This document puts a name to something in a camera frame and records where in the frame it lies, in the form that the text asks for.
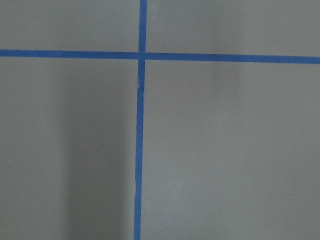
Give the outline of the vertical blue tape strip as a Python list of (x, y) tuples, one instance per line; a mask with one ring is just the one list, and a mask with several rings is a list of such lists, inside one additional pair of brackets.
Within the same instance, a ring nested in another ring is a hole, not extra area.
[(133, 221), (133, 239), (134, 240), (139, 240), (141, 238), (147, 6), (148, 6), (148, 2), (146, 0), (141, 0), (139, 2), (136, 147), (135, 147), (135, 196), (134, 196), (134, 221)]

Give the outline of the horizontal blue tape strip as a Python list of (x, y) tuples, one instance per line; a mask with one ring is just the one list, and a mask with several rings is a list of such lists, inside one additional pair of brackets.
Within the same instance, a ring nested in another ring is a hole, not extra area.
[(201, 61), (318, 65), (318, 56), (2, 49), (1, 57)]

